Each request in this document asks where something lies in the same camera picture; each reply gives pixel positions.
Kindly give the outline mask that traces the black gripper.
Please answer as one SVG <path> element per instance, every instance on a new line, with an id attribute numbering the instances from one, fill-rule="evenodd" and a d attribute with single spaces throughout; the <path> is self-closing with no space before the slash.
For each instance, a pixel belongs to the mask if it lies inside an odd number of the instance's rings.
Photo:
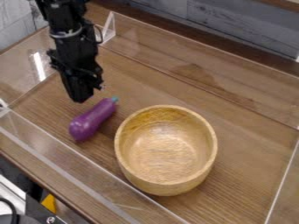
<path id="1" fill-rule="evenodd" d="M 98 56 L 97 35 L 93 31 L 50 33 L 54 49 L 46 54 L 50 66 L 58 71 L 69 98 L 82 103 L 94 89 L 101 89 L 102 68 L 96 62 Z"/>

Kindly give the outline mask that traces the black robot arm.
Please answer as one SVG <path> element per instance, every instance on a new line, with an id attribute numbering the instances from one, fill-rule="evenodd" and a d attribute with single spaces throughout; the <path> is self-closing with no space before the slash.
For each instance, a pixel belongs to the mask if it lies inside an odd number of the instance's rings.
<path id="1" fill-rule="evenodd" d="M 94 25 L 84 18 L 88 0 L 33 0 L 49 25 L 54 48 L 46 51 L 50 67 L 69 98 L 82 103 L 101 89 L 102 68 L 96 62 L 98 44 Z"/>

